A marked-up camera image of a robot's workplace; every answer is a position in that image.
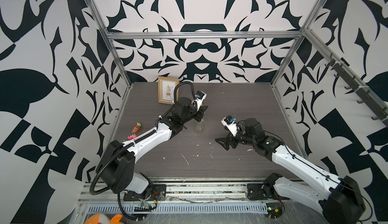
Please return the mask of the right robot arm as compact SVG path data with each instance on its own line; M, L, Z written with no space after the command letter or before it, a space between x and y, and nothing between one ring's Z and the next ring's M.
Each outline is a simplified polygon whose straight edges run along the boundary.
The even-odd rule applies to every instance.
M316 210L330 224L362 222L366 206L359 185L353 178L339 177L311 163L292 151L277 135L264 131L255 118L237 122L228 115L221 123L228 134L217 138L216 142L225 150L235 149L239 144L252 146L256 153L304 181L303 185L298 184L273 173L266 182L278 196Z

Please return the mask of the clear glass bottle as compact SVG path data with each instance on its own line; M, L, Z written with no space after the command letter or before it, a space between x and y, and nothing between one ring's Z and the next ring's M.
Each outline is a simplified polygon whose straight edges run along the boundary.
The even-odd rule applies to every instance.
M197 134L202 134L205 130L205 120L201 119L199 122L194 121L194 132Z

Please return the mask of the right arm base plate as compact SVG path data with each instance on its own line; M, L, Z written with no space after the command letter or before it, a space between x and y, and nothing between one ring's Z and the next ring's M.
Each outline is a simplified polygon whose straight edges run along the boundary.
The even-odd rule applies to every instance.
M256 200L280 200L281 197L270 184L247 184L247 198Z

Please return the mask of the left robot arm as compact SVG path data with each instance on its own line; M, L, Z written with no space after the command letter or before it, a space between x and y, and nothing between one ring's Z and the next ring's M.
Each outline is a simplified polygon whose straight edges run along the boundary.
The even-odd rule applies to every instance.
M96 167L90 194L99 195L111 190L115 194L130 191L149 196L152 182L144 174L134 172L135 164L156 146L178 135L187 122L193 119L200 122L208 108L203 105L206 96L204 92L198 91L193 100L179 98L149 131L122 143L117 140L111 142Z

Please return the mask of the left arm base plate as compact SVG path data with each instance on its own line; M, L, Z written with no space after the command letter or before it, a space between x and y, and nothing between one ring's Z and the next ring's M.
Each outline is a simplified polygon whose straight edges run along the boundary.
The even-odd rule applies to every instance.
M127 191L124 194L124 201L159 201L165 200L167 186L165 184L149 185L141 194Z

